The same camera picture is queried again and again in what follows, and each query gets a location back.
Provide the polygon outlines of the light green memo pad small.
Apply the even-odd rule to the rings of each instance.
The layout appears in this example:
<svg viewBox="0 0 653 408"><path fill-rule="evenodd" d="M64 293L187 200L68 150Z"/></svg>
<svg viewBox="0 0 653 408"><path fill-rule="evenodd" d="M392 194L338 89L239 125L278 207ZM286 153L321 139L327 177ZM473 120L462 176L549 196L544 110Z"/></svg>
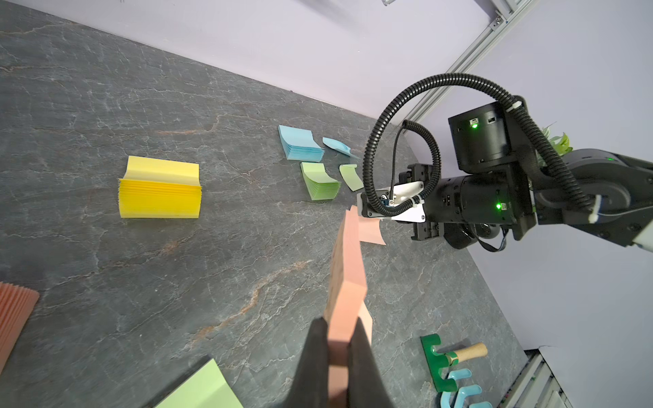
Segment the light green memo pad small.
<svg viewBox="0 0 653 408"><path fill-rule="evenodd" d="M311 200L329 201L338 195L341 184L327 174L323 163L300 163L300 166Z"/></svg>

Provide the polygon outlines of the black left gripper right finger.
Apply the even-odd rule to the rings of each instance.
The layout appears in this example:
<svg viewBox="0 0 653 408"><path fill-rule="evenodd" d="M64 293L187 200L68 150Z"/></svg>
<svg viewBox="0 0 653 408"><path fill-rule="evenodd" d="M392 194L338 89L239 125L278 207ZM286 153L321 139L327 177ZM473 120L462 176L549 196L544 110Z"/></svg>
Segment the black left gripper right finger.
<svg viewBox="0 0 653 408"><path fill-rule="evenodd" d="M348 345L347 406L350 408L393 408L384 387L365 326L358 319Z"/></svg>

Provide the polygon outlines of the torn light green page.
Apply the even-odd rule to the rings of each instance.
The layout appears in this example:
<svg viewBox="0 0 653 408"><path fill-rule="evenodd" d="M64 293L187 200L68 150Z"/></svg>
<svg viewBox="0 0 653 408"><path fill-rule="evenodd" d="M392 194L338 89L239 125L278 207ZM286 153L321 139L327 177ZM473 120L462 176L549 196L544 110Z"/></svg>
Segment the torn light green page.
<svg viewBox="0 0 653 408"><path fill-rule="evenodd" d="M356 170L357 165L353 163L343 164L339 166L340 174L352 192L361 190L364 187L363 182Z"/></svg>

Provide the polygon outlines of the torn salmon page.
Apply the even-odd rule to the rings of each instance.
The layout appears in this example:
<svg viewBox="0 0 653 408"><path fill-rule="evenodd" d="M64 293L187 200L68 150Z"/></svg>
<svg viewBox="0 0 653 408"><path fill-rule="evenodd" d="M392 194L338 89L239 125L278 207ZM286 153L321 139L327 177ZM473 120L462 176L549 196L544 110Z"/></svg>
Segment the torn salmon page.
<svg viewBox="0 0 653 408"><path fill-rule="evenodd" d="M358 218L359 241L385 246L386 242L380 229L380 219Z"/></svg>

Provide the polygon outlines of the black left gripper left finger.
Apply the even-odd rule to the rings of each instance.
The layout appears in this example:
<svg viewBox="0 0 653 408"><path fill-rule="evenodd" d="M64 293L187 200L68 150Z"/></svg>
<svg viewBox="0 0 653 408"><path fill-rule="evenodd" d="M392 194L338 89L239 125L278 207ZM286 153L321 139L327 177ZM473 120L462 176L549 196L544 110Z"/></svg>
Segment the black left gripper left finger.
<svg viewBox="0 0 653 408"><path fill-rule="evenodd" d="M309 327L292 386L283 407L328 407L328 323L321 317Z"/></svg>

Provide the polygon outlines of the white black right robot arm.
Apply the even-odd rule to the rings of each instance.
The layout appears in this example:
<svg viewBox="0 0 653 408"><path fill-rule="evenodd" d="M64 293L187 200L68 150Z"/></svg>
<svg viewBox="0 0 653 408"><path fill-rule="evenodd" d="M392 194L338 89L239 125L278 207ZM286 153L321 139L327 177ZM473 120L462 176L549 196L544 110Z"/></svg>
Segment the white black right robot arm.
<svg viewBox="0 0 653 408"><path fill-rule="evenodd" d="M622 247L652 248L652 166L628 156L581 149L563 156L588 198L576 209L542 167L532 143L498 103L448 121L462 175L445 178L441 161L415 163L397 185L381 189L382 204L426 199L397 216L413 226L413 239L443 237L453 248L490 248L495 237L520 240L536 225L565 224Z"/></svg>

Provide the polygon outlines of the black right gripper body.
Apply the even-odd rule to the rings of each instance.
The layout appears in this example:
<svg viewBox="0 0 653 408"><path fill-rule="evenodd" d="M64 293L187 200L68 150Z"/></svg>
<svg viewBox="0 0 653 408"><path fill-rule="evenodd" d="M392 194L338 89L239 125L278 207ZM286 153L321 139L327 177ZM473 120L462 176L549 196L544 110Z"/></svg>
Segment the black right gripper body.
<svg viewBox="0 0 653 408"><path fill-rule="evenodd" d="M520 240L537 223L531 181L538 175L537 153L515 119L494 102L448 120L457 165L463 175L442 176L442 159L432 134L422 125L406 121L408 130L428 139L430 164L414 163L394 173L389 187L376 195L386 207L396 185L422 181L426 198L420 203L426 215L413 226L413 240L439 236L456 249L475 243L486 250L489 240L513 233Z"/></svg>

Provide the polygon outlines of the salmon memo pad front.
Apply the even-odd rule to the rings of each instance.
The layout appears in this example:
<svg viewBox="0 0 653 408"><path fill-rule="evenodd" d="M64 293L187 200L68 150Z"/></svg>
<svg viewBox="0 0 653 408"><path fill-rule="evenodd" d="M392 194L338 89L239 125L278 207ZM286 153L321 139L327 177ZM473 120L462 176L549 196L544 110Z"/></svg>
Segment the salmon memo pad front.
<svg viewBox="0 0 653 408"><path fill-rule="evenodd" d="M331 407L345 407L349 373L347 348L357 322L372 338L372 316L365 306L367 278L359 238L359 215L352 207L338 231L331 268L328 303L324 319L328 323L328 403Z"/></svg>

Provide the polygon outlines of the torn light blue page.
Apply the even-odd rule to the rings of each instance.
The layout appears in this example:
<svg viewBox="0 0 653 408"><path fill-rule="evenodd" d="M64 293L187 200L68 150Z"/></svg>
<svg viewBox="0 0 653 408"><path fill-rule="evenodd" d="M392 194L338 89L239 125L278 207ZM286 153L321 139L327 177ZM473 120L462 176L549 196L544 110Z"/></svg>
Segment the torn light blue page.
<svg viewBox="0 0 653 408"><path fill-rule="evenodd" d="M341 154L343 154L345 156L355 158L355 155L351 152L350 147L348 147L347 144L345 144L345 143L343 143L343 142L341 142L339 140L330 139L330 138L322 138L322 142L326 147L328 147L328 148L330 148L330 149L332 149L334 151L338 151L339 153L341 153Z"/></svg>

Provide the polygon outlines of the light blue memo pad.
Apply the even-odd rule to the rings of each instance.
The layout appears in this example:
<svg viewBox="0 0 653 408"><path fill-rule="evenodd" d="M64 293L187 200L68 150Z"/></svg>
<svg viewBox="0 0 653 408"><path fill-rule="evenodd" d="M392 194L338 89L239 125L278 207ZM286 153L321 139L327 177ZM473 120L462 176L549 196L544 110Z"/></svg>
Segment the light blue memo pad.
<svg viewBox="0 0 653 408"><path fill-rule="evenodd" d="M311 131L295 127L278 126L282 148L289 161L319 163L324 150L313 139Z"/></svg>

